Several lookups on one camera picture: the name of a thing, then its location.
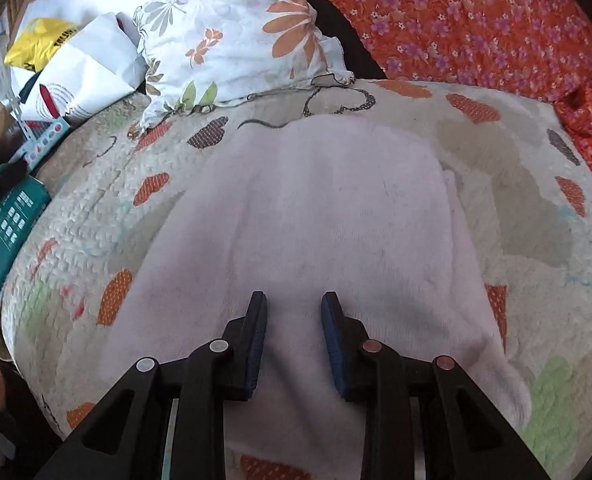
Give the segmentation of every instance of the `pink cloth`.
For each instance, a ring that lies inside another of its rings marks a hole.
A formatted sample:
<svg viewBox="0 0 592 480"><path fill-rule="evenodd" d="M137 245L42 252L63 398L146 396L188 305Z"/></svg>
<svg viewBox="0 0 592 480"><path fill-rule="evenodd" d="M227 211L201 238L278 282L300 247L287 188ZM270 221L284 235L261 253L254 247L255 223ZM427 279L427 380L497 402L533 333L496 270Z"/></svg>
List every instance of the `pink cloth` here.
<svg viewBox="0 0 592 480"><path fill-rule="evenodd" d="M450 354L514 425L530 396L509 366L454 175L431 147L350 116L243 126L160 230L104 349L117 380L138 358L182 358L220 336L251 293L269 300L258 389L225 407L226 444L358 479L364 413L333 387L320 301L403 355Z"/></svg>

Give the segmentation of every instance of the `bed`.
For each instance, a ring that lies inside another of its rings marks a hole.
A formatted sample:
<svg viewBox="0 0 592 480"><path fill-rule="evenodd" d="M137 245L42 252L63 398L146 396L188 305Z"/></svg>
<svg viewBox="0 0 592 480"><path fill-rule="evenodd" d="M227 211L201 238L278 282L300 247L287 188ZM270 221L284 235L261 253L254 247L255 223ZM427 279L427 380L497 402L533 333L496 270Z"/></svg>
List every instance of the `bed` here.
<svg viewBox="0 0 592 480"><path fill-rule="evenodd" d="M356 114L425 137L456 174L506 355L532 394L521 436L552 478L580 471L592 454L592 173L551 105L359 80L174 116L133 138L147 102L136 93L106 108L40 169L54 198L0 295L0 356L55 431L67 436L111 386L98 359L130 282L178 197L240 124Z"/></svg>

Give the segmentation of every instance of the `orange flower print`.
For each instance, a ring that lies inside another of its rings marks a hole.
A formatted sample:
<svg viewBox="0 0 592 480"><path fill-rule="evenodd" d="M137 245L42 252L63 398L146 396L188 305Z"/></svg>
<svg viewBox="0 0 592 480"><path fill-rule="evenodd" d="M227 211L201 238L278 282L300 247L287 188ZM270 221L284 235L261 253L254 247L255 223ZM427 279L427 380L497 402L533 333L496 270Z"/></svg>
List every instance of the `orange flower print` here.
<svg viewBox="0 0 592 480"><path fill-rule="evenodd" d="M314 18L309 10L307 0L280 0L271 4L267 12L288 12L284 16L265 23L263 27L263 31L268 34L281 33L271 49L273 57L287 56L303 40L305 40L303 50L307 59L307 67L314 58L316 48L319 49L320 56L324 57L322 49L314 38Z"/></svg>
<svg viewBox="0 0 592 480"><path fill-rule="evenodd" d="M189 65L193 67L191 62L198 65L203 64L207 51L215 46L220 40L222 40L222 32L215 28L208 28L205 31L205 38L196 46L196 48L189 49L187 54L185 54L185 56L189 57Z"/></svg>

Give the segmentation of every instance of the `yellow plastic bag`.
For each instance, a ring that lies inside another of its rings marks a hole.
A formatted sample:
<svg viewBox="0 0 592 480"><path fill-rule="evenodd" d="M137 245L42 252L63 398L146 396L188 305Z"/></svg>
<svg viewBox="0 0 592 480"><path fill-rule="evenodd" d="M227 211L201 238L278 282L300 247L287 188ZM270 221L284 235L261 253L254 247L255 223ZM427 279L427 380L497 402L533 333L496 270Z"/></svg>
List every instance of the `yellow plastic bag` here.
<svg viewBox="0 0 592 480"><path fill-rule="evenodd" d="M64 22L57 18L31 20L4 56L4 63L40 72L58 48L76 32L76 23Z"/></svg>

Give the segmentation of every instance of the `pillowcase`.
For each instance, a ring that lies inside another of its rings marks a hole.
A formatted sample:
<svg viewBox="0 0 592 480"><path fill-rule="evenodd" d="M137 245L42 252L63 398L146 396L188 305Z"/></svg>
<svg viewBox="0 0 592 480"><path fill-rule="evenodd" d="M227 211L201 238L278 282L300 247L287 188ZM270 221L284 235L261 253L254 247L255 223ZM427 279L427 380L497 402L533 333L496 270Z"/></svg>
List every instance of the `pillowcase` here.
<svg viewBox="0 0 592 480"><path fill-rule="evenodd" d="M173 111L233 106L320 75L353 81L336 38L314 26L306 0L151 0L136 9L151 103L141 130Z"/></svg>

